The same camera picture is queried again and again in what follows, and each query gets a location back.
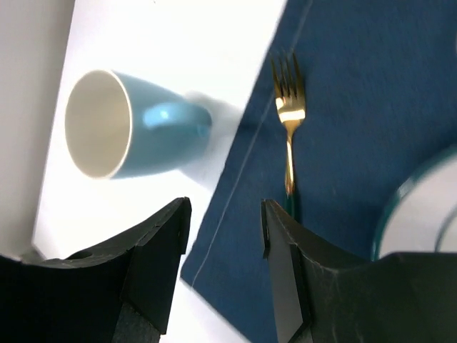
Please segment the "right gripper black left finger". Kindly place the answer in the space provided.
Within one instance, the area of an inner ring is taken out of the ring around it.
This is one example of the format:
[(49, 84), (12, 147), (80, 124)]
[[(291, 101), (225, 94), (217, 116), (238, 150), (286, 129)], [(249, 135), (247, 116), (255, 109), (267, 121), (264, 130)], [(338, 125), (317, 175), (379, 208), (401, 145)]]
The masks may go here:
[(66, 259), (1, 258), (3, 342), (158, 342), (166, 333), (191, 202)]

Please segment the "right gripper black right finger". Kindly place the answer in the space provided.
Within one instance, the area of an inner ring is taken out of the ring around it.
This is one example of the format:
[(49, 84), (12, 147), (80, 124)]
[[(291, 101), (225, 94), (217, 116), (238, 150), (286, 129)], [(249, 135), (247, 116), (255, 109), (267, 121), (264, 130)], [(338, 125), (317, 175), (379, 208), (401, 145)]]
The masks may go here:
[(454, 342), (456, 255), (398, 252), (375, 262), (261, 204), (280, 342)]

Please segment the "white plate with dark rim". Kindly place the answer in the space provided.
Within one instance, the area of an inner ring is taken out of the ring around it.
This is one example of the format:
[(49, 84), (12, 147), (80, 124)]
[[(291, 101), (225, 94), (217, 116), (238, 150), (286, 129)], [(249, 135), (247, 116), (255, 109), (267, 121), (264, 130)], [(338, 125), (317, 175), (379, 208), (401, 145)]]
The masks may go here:
[(456, 145), (417, 168), (386, 205), (371, 259), (393, 252), (456, 252)]

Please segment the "light blue mug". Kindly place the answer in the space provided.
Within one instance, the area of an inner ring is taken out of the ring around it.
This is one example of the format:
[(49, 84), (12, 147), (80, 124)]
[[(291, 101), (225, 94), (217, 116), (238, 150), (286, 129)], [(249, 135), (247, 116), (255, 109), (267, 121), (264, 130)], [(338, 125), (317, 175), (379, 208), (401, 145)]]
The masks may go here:
[(199, 158), (209, 112), (143, 79), (112, 70), (84, 74), (69, 95), (65, 139), (75, 166), (92, 179), (159, 174)]

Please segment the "blue placemat with whale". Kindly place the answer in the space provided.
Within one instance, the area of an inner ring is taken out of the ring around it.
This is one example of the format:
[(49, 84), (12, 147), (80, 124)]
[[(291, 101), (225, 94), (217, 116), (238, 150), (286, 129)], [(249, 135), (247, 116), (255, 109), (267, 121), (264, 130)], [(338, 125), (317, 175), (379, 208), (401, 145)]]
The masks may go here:
[[(301, 222), (368, 258), (393, 192), (456, 142), (454, 1), (288, 1), (270, 46), (294, 52)], [(250, 342), (275, 342), (261, 200), (284, 199), (286, 132), (263, 63), (182, 279)]]

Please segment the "gold fork green handle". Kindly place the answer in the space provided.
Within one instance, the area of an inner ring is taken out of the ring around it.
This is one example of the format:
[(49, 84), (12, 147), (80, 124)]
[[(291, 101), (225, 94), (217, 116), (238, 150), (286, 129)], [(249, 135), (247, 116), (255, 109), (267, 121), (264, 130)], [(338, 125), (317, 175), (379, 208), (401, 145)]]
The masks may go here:
[(306, 118), (305, 86), (296, 54), (271, 60), (273, 90), (278, 119), (286, 130), (286, 172), (284, 209), (296, 221), (300, 217), (293, 162), (293, 136)]

